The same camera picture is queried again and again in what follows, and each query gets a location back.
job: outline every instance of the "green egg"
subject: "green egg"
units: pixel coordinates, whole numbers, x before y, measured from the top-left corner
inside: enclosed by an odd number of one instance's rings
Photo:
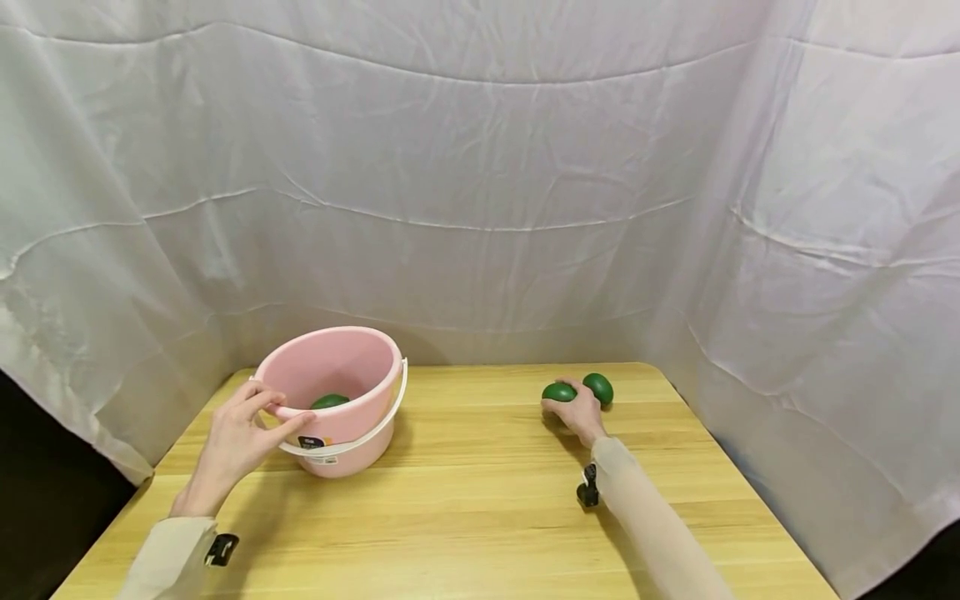
[[[607,406],[613,402],[613,386],[607,377],[598,372],[592,372],[584,377],[584,385],[590,388],[596,399],[600,400],[601,406]]]
[[[557,381],[543,388],[543,394],[540,394],[540,397],[550,398],[558,402],[569,402],[577,397],[577,391],[562,381]]]
[[[341,404],[346,404],[350,402],[350,398],[346,396],[341,396],[340,394],[327,394],[321,398],[318,398],[310,405],[310,410],[316,411],[323,408],[333,408],[334,406],[340,406]]]

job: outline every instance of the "bucket label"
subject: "bucket label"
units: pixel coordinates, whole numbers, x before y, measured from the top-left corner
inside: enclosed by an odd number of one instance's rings
[[[323,458],[308,458],[306,459],[314,465],[336,465],[337,457],[336,456],[324,456]]]
[[[300,442],[300,447],[307,450],[313,450],[314,448],[322,448],[326,444],[320,438],[310,438],[307,436],[299,436],[297,441]]]

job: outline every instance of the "white bucket handle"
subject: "white bucket handle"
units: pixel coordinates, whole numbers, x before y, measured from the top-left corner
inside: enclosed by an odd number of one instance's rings
[[[390,408],[390,411],[387,412],[384,418],[380,420],[380,422],[376,425],[376,427],[368,431],[364,436],[354,440],[353,442],[325,445],[320,448],[309,448],[309,449],[301,448],[299,446],[290,444],[289,442],[280,443],[279,448],[284,452],[289,452],[290,454],[294,454],[296,456],[302,456],[303,458],[327,458],[330,456],[343,454],[344,452],[353,450],[355,447],[359,445],[363,445],[369,442],[371,439],[373,439],[373,436],[380,433],[383,430],[383,428],[386,427],[387,424],[394,418],[394,416],[396,415],[396,411],[399,410],[400,408],[400,402],[403,401],[403,396],[407,391],[407,359],[404,358],[400,362],[403,363],[403,378],[400,381],[400,391],[396,395],[396,400],[394,401],[394,405]],[[321,415],[318,415],[317,419],[322,419],[323,417]],[[260,425],[264,429],[267,428],[259,415],[256,416],[255,420],[258,425]]]

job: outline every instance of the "beige sleeve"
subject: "beige sleeve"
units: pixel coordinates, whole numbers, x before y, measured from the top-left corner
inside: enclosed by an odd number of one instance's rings
[[[664,600],[732,600],[707,553],[616,438],[593,445],[600,497],[627,531]]]
[[[206,553],[217,537],[208,517],[171,517],[154,525],[117,600],[193,600],[204,587]]]

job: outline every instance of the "bucket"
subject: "bucket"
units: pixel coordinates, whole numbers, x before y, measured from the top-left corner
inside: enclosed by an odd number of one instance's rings
[[[346,477],[376,462],[394,436],[394,416],[407,387],[407,360],[386,333],[331,327],[301,335],[270,353],[253,375],[287,396],[267,412],[285,422],[320,396],[350,402],[316,410],[317,417],[280,449],[320,477]]]

